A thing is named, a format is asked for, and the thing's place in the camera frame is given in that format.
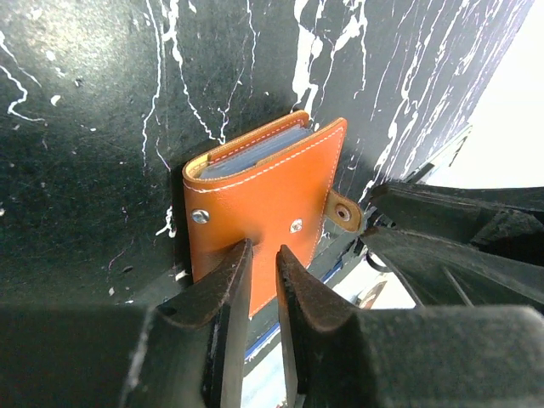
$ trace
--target wallet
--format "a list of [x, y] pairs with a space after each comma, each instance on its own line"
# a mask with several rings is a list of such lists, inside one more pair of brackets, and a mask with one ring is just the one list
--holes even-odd
[[237, 242], [251, 239], [253, 316], [275, 297], [275, 255], [281, 245], [309, 265], [325, 216], [347, 231], [359, 231], [359, 206], [332, 190], [347, 126], [339, 118], [314, 132], [309, 115], [300, 110], [185, 165], [194, 281], [214, 270]]

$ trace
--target card holder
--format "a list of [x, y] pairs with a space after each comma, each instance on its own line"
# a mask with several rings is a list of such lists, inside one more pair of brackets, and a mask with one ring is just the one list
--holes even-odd
[[288, 245], [310, 264], [325, 216], [360, 229], [357, 204], [331, 190], [347, 130], [339, 118], [318, 132], [294, 112], [189, 161], [183, 170], [193, 278], [214, 270], [238, 241], [253, 242], [255, 315], [275, 296], [275, 254]]

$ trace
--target black marble surface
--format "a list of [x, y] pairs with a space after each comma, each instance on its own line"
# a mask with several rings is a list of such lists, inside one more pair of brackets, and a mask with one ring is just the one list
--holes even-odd
[[172, 296], [180, 166], [293, 107], [348, 119], [364, 206], [464, 125], [531, 3], [4, 0], [0, 300]]

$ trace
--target metal snap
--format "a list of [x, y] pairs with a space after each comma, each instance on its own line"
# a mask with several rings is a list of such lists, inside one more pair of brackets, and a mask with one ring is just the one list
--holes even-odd
[[351, 219], [351, 212], [343, 204], [337, 204], [336, 206], [337, 216], [344, 222], [348, 222]]
[[198, 224], [205, 224], [210, 220], [210, 214], [206, 210], [193, 210], [190, 216]]
[[300, 218], [297, 218], [292, 222], [291, 228], [289, 230], [291, 231], [292, 234], [294, 234], [295, 232], [300, 231], [302, 228], [303, 228], [303, 220]]

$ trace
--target wallet opening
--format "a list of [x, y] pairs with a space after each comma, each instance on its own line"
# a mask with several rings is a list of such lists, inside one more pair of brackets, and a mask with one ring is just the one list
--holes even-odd
[[196, 177], [198, 179], [219, 179], [243, 172], [282, 150], [293, 146], [301, 140], [306, 139], [311, 133], [311, 128], [296, 124], [229, 158], [205, 167], [200, 175], [196, 175]]

